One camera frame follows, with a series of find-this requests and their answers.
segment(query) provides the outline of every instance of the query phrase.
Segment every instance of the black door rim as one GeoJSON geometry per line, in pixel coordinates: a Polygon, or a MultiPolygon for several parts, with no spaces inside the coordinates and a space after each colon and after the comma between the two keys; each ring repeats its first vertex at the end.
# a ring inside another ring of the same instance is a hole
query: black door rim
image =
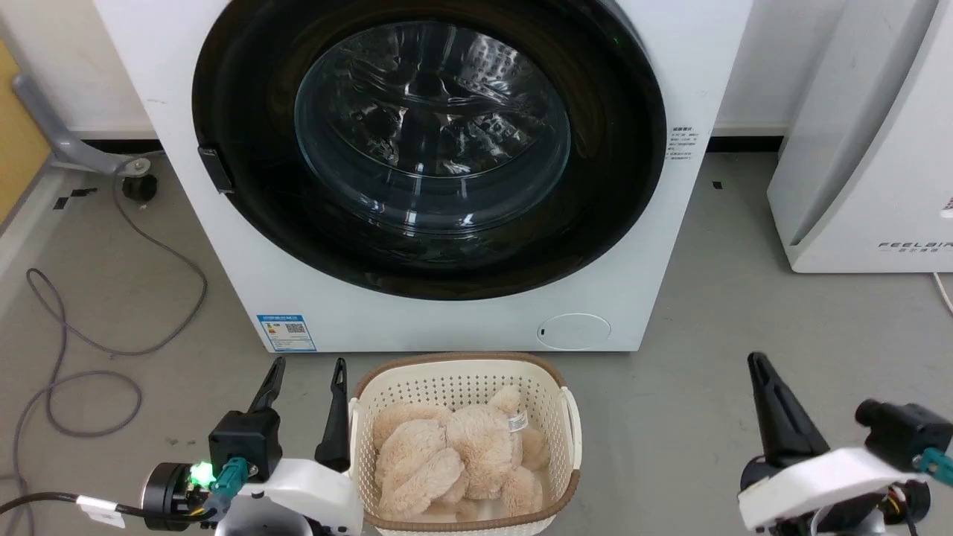
{"type": "Polygon", "coordinates": [[[597,1],[233,0],[199,56],[196,135],[217,151],[239,213],[325,274],[415,299],[525,292],[609,251],[658,184],[664,107],[630,28],[597,1]],[[396,237],[346,214],[315,185],[297,146],[294,98],[315,60],[357,32],[415,21],[459,25],[528,55],[556,87],[573,129],[553,192],[462,241],[396,237]]]}

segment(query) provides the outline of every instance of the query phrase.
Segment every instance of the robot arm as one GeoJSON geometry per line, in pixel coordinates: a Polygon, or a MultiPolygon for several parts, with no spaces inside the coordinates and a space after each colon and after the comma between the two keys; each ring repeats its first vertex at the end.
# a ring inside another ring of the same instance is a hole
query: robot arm
{"type": "Polygon", "coordinates": [[[741,476],[739,510],[749,530],[799,536],[879,533],[885,520],[902,523],[907,517],[905,512],[884,517],[878,510],[889,486],[904,486],[909,491],[904,506],[917,506],[910,517],[922,519],[929,492],[917,483],[936,476],[950,484],[943,453],[953,438],[953,423],[916,404],[866,401],[856,414],[858,423],[870,428],[864,447],[831,451],[767,357],[751,354],[748,368],[764,449],[741,476]]]}
{"type": "MultiPolygon", "coordinates": [[[[337,360],[333,400],[314,460],[282,457],[281,419],[272,408],[281,389],[284,358],[277,358],[248,411],[230,411],[209,434],[211,463],[160,464],[143,491],[143,507],[167,514],[215,509],[202,526],[216,536],[358,535],[363,505],[350,477],[347,369],[337,360]]],[[[149,520],[152,530],[181,531],[190,525],[149,520]]]]}

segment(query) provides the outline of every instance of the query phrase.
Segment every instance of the white appliance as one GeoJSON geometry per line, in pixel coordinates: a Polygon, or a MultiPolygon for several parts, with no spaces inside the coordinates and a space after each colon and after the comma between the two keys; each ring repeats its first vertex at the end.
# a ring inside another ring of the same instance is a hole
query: white appliance
{"type": "Polygon", "coordinates": [[[636,350],[750,0],[96,0],[274,352],[636,350]]]}
{"type": "Polygon", "coordinates": [[[768,199],[796,272],[953,271],[953,11],[848,2],[768,199]]]}

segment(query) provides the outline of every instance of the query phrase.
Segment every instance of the washing machine door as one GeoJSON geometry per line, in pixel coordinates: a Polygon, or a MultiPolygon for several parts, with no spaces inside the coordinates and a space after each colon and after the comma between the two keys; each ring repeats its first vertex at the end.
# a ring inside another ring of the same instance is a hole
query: washing machine door
{"type": "Polygon", "coordinates": [[[315,269],[420,299],[572,274],[659,179],[659,85],[592,0],[234,0],[193,84],[213,182],[315,269]]]}

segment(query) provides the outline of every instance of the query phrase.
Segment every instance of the front-loading washing machine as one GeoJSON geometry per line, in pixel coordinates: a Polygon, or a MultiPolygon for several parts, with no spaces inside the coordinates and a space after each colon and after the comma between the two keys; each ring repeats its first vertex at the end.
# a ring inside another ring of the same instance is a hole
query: front-loading washing machine
{"type": "Polygon", "coordinates": [[[96,0],[274,352],[636,350],[750,0],[96,0]]]}

